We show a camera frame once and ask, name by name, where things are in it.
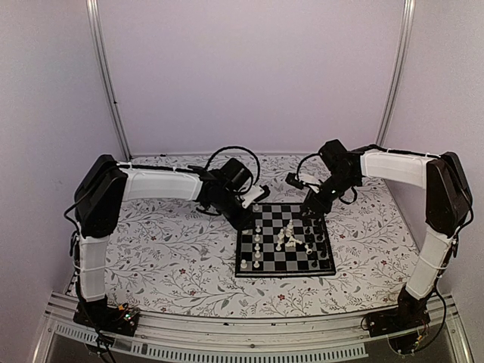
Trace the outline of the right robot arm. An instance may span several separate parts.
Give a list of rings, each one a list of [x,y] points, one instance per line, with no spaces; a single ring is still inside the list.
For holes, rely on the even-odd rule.
[[[425,191],[423,246],[399,294],[398,308],[391,314],[396,329],[408,329],[419,319],[436,292],[437,281],[456,256],[461,230],[473,221],[473,196],[458,155],[422,154],[375,144],[347,150],[337,139],[326,142],[317,155],[329,170],[329,178],[320,181],[300,172],[293,176],[298,189],[308,188],[303,207],[311,212],[328,214],[333,202],[360,187],[364,178],[401,182]]]

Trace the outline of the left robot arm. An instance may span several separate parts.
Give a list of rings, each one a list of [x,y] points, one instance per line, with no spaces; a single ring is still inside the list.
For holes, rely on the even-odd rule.
[[[122,208],[134,200],[184,200],[215,210],[240,230],[249,218],[245,194],[254,185],[252,172],[231,158],[219,168],[141,166],[100,156],[81,181],[66,217],[75,225],[76,271],[82,313],[96,328],[113,320],[99,300],[105,297],[107,247],[118,227]]]

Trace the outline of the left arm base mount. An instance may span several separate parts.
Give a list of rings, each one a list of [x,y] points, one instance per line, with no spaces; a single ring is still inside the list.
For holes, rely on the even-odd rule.
[[[107,297],[94,302],[81,300],[73,321],[101,332],[133,337],[138,327],[140,312],[138,307],[130,306],[128,303],[109,306]]]

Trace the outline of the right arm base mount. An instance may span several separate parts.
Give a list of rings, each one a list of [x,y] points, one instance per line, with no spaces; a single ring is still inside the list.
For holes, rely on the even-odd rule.
[[[399,302],[392,309],[366,314],[362,327],[370,337],[389,336],[390,348],[400,355],[410,355],[417,351],[428,333],[430,316],[427,303]]]

